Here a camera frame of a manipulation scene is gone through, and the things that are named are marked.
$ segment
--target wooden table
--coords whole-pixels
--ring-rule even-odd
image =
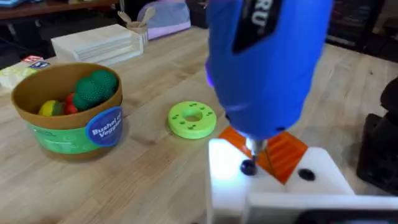
[[[67,164],[45,157],[9,95],[0,97],[0,223],[181,223],[205,212],[207,142],[228,123],[203,64],[205,30],[155,40],[137,58],[112,66],[123,81],[124,136],[106,157]],[[329,151],[357,194],[378,194],[355,175],[368,113],[384,114],[379,97],[398,64],[326,45],[301,120],[290,132]],[[201,140],[174,136],[168,110],[185,100],[219,117]]]
[[[57,0],[44,0],[40,3],[26,2],[13,8],[0,8],[0,20],[85,9],[89,7],[103,7],[112,4],[119,4],[119,0],[77,1],[73,4],[70,4],[68,1],[62,2]]]

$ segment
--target green 3d printed part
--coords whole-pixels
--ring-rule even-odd
[[[174,105],[169,111],[167,123],[174,134],[187,139],[200,139],[211,134],[217,116],[207,105],[186,101]]]

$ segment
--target white paper stack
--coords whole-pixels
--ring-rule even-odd
[[[117,24],[51,41],[57,58],[64,62],[111,65],[143,53],[140,35]]]

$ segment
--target orange 3d printed part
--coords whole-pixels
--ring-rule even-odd
[[[246,139],[231,126],[226,128],[219,138],[229,141],[251,158],[251,151],[245,144]],[[308,146],[302,141],[287,132],[283,132],[268,140],[267,152],[263,151],[259,154],[257,164],[273,175],[279,182],[285,184],[307,148]]]

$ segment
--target blue power drill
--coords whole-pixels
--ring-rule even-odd
[[[208,79],[253,160],[300,117],[332,0],[210,0]]]

